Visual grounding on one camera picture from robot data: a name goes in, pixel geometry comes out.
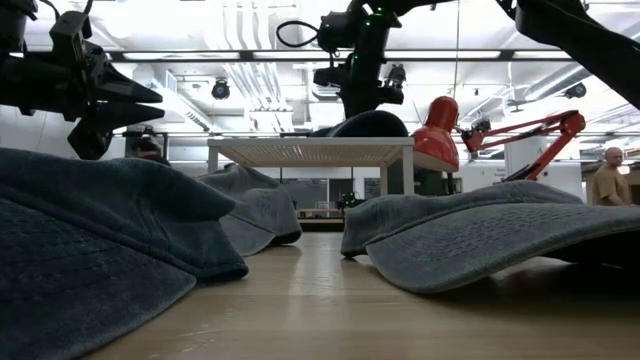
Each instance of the white table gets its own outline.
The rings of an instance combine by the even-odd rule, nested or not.
[[[388,194],[387,168],[402,158],[405,194],[414,193],[413,138],[209,139],[209,173],[220,154],[247,167],[380,167],[380,194]]]

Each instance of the person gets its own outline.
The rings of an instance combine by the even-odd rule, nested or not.
[[[149,137],[136,139],[131,146],[131,150],[135,152],[134,157],[155,161],[171,167],[169,161],[162,157],[162,149],[160,149],[160,146],[154,143]]]
[[[605,206],[633,206],[629,184],[618,171],[623,160],[622,150],[616,147],[608,148],[604,157],[606,164],[602,165],[593,176],[592,202],[595,205]]]

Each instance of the gray cap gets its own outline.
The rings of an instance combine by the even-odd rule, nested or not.
[[[640,209],[584,205],[533,181],[425,198],[391,195],[351,210],[341,252],[369,255],[416,293],[456,288],[535,256],[638,267]]]
[[[155,162],[0,149],[0,359],[81,356],[243,277],[218,222],[233,206]]]
[[[293,201],[276,180],[238,165],[198,180],[235,202],[220,223],[242,256],[254,255],[269,245],[291,244],[302,235]]]

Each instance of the lamp shade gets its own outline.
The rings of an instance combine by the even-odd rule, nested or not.
[[[411,136],[415,139],[413,161],[425,169],[457,172],[458,149],[451,131],[458,120],[458,103],[448,96],[441,96],[431,103],[425,125]]]

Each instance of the ceiling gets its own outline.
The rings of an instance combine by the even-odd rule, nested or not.
[[[52,2],[61,12],[84,7],[84,1]],[[95,31],[90,41],[113,51],[292,50],[277,41],[275,29],[279,24],[301,20],[318,26],[321,16],[331,10],[343,11],[347,4],[345,0],[95,1],[91,12]],[[27,27],[25,39],[30,49],[51,46],[48,30],[54,21],[53,13],[41,5],[39,21],[29,22]],[[589,14],[610,30],[629,37],[640,35],[639,0],[592,2]],[[415,50],[414,54],[422,51],[425,55],[421,56],[433,57],[438,55],[434,50],[440,53],[455,49],[554,50],[518,34],[513,22],[493,0],[461,0],[439,4],[435,10],[420,7],[400,20],[403,27],[391,31],[389,51]],[[282,36],[289,42],[301,42],[313,33],[289,27]],[[307,48],[317,49],[317,45],[312,43]],[[167,61],[116,66],[140,83],[148,85],[155,79],[156,87],[166,88],[162,107],[168,111],[164,119],[153,122],[158,129],[201,131],[190,120],[194,116],[211,129],[224,132],[309,131],[341,121],[341,103],[321,101],[314,95],[327,92],[312,84],[313,71],[326,66],[326,60],[301,62],[296,61],[296,53],[289,55],[287,61],[273,63]],[[456,63],[431,58],[406,62],[404,104],[380,108],[398,115],[409,131],[420,126],[431,101],[442,95],[457,100],[462,127],[488,118],[498,128],[578,109],[588,121],[585,132],[590,135],[574,141],[583,154],[595,156],[610,145],[640,148],[640,137],[634,134],[640,131],[637,109],[593,76],[567,82],[568,72],[582,74],[568,58],[543,62],[536,61],[533,54],[530,59]],[[383,67],[381,79],[390,66]],[[175,78],[175,86],[167,80],[167,74]],[[218,78],[228,79],[231,91],[228,99],[214,100],[211,96]],[[559,96],[578,82],[586,86],[586,96],[574,99]],[[533,89],[544,84],[555,85],[547,86],[551,90],[538,101],[517,107],[524,111],[514,112],[516,108],[507,103],[529,100]],[[616,134],[605,136],[605,132]]]

